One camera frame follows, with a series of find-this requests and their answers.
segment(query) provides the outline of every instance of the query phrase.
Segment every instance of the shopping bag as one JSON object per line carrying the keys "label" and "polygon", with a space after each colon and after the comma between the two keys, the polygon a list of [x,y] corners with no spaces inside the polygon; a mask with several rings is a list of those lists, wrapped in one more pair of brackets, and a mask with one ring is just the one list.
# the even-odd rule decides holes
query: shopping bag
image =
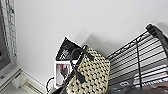
{"label": "shopping bag", "polygon": [[[68,38],[65,37],[65,39],[64,39],[64,41],[58,51],[58,54],[55,58],[56,61],[70,60],[71,52],[76,48],[81,48],[81,47],[78,46],[77,44],[73,43],[72,41],[68,40]],[[79,55],[80,55],[79,52],[75,52],[73,60],[77,60]]]}
{"label": "shopping bag", "polygon": [[[72,59],[75,52],[82,52],[76,65]],[[74,49],[70,56],[73,71],[64,84],[53,94],[104,94],[108,88],[110,61],[91,47]]]}

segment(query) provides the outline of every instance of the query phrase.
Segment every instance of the black strap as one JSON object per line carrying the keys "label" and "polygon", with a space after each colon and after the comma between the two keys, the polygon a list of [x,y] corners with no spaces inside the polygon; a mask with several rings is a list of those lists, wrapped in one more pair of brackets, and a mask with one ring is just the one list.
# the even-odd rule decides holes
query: black strap
{"label": "black strap", "polygon": [[74,55],[74,53],[75,53],[76,51],[81,51],[81,52],[83,52],[84,54],[87,55],[87,57],[88,57],[91,61],[93,61],[94,58],[93,58],[93,56],[92,56],[90,53],[88,53],[86,50],[81,49],[81,48],[74,49],[74,50],[72,51],[72,53],[71,53],[70,63],[71,63],[72,69],[73,69],[73,71],[74,71],[74,73],[75,73],[75,75],[76,75],[76,78],[80,81],[80,83],[84,83],[84,82],[86,82],[85,76],[82,75],[80,72],[78,72],[78,71],[75,69],[74,64],[73,64],[73,62],[72,62],[73,55]]}

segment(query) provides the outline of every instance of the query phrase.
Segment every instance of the beige basket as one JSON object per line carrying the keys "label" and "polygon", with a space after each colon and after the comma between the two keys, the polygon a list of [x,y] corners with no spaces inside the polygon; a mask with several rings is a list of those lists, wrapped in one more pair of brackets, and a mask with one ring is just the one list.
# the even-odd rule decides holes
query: beige basket
{"label": "beige basket", "polygon": [[94,56],[94,61],[84,55],[77,70],[85,76],[86,82],[81,84],[74,76],[67,85],[68,94],[104,94],[107,91],[110,61],[90,47],[87,52]]}

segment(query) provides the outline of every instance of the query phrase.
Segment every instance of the wire grid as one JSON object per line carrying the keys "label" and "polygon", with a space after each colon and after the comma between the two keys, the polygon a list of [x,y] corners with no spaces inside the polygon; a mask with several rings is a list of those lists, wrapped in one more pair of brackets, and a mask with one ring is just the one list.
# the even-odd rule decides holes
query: wire grid
{"label": "wire grid", "polygon": [[167,57],[163,51],[163,47],[159,39],[153,37],[148,32],[144,32],[130,43],[126,44],[113,54],[109,55],[107,59],[111,61],[109,86],[112,87],[114,91],[120,91],[121,89],[123,89],[124,87],[121,85],[124,84],[140,87],[139,85],[144,86],[148,82],[168,78],[160,76],[160,78],[154,78],[150,81],[143,80],[149,76],[153,76],[147,76],[147,74],[167,67],[164,66],[159,69],[148,71],[147,73],[143,72],[162,64],[167,64]]}
{"label": "wire grid", "polygon": [[3,32],[5,36],[5,43],[8,49],[8,56],[12,64],[16,64],[16,30],[15,30],[15,13],[14,0],[1,0],[3,18]]}

